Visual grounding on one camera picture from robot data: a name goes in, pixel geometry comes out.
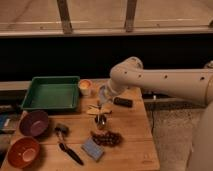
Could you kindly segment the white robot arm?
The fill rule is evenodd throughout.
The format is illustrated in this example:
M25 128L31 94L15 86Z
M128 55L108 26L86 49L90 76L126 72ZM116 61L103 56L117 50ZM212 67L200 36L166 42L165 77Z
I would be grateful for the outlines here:
M213 69L146 70L139 58L129 57L111 69L105 92L112 98L130 86L206 107L192 141L186 171L213 171Z

